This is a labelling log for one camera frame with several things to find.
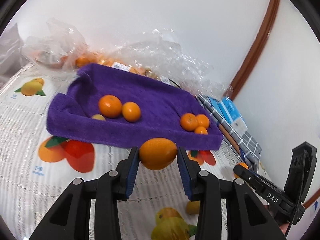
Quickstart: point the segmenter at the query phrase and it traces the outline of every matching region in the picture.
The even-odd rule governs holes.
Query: table
[[[19,88],[34,78],[44,81],[44,95],[24,96]],[[51,135],[46,130],[47,110],[53,97],[67,91],[75,73],[52,72],[28,64],[0,90],[0,214],[17,239],[30,237],[44,214],[65,187],[77,177],[99,178],[127,158],[130,149],[93,144],[92,171],[80,173],[63,159],[48,163],[39,158],[41,144]],[[233,180],[233,166],[239,157],[222,142],[212,151],[216,164],[204,162],[202,169],[219,179]],[[270,179],[260,165],[259,174]],[[155,214],[164,207],[176,209],[187,224],[196,225],[197,215],[188,215],[176,160],[167,168],[151,171],[139,166],[133,194],[118,202],[122,239],[150,239],[156,226]],[[94,205],[90,214],[90,239],[94,239]],[[225,201],[222,201],[222,239],[227,239]]]

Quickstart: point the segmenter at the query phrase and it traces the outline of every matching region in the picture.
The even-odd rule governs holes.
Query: purple towel
[[[185,113],[205,114],[188,92],[137,74],[89,64],[78,70],[66,95],[56,95],[49,107],[47,129],[69,139],[130,148],[151,138],[172,140],[189,150],[217,150],[222,134],[210,118],[208,135],[187,132],[180,126]],[[98,101],[104,95],[118,97],[122,104],[135,102],[141,109],[136,123],[122,116],[106,121],[91,119],[99,114]]]

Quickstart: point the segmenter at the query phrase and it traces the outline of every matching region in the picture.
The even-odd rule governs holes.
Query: barcode label
[[[111,67],[112,68],[116,68],[116,69],[120,69],[120,70],[123,70],[123,71],[127,71],[127,72],[129,72],[130,69],[131,69],[131,67],[128,67],[128,66],[123,65],[123,64],[118,63],[118,62],[113,63]]]
[[[165,83],[165,84],[171,86],[171,83],[170,83],[170,81],[169,81],[169,79],[167,77],[161,76],[160,80],[161,80],[162,83]]]

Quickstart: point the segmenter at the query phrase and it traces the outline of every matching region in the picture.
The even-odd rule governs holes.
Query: white wall
[[[235,100],[278,186],[285,184],[294,147],[308,141],[320,153],[319,91],[320,43],[294,5],[281,0],[263,54]],[[319,187],[318,164],[307,199]],[[312,219],[308,211],[288,239],[300,239]]]
[[[45,36],[50,17],[75,25],[96,49],[132,34],[173,29],[191,56],[229,82],[262,22],[269,0],[28,0],[12,19],[22,38]]]

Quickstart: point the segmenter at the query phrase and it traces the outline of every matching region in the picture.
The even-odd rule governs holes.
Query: plaid fabric
[[[199,95],[197,100],[201,105],[208,111],[211,117],[214,118],[216,123],[220,123],[227,132],[231,135],[231,137],[236,141],[239,145],[239,148],[243,151],[244,162],[248,165],[249,169],[258,172],[259,169],[259,161],[261,156],[261,147],[254,140],[250,133],[245,132],[245,134],[241,137],[238,133],[228,124],[228,122],[219,114],[219,112],[211,106],[209,98],[207,96]],[[230,147],[236,154],[237,151],[232,146]]]

